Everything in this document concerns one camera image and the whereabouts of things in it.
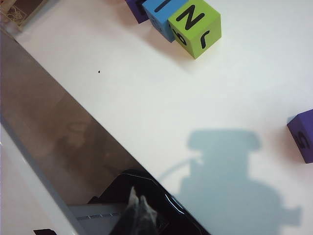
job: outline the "letter cube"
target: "letter cube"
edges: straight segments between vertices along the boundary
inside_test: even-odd
[[[221,15],[204,0],[189,0],[169,23],[175,39],[195,59],[222,36]]]
[[[146,0],[143,7],[152,25],[170,42],[174,35],[169,27],[168,18],[173,15],[188,0]]]
[[[287,124],[306,163],[313,163],[313,109],[298,114]]]
[[[126,0],[127,5],[131,9],[139,24],[148,19],[147,13],[142,6],[145,1],[146,0]]]

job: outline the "green block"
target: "green block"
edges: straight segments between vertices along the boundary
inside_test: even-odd
[[[175,39],[195,59],[222,37],[221,15],[204,0],[189,0],[168,21]]]

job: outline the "purple block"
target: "purple block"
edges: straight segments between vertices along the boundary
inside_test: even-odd
[[[146,0],[126,0],[127,5],[139,24],[148,19],[147,13],[142,6],[145,1]]]
[[[313,109],[298,114],[287,124],[306,163],[313,163]]]

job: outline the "foam cube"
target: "foam cube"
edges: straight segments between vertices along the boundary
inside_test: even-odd
[[[126,0],[127,5],[131,9],[139,24],[148,19],[147,13],[142,6],[145,1],[146,0]]]
[[[169,23],[175,39],[195,59],[222,36],[221,15],[204,0],[189,0]]]
[[[306,163],[313,163],[313,109],[298,114],[287,124]]]
[[[146,0],[143,7],[152,25],[170,42],[174,35],[169,27],[168,18],[173,15],[188,0]]]

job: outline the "white table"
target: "white table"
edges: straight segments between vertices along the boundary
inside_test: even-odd
[[[210,0],[197,60],[124,0],[50,0],[15,39],[213,235],[311,235],[313,1]]]

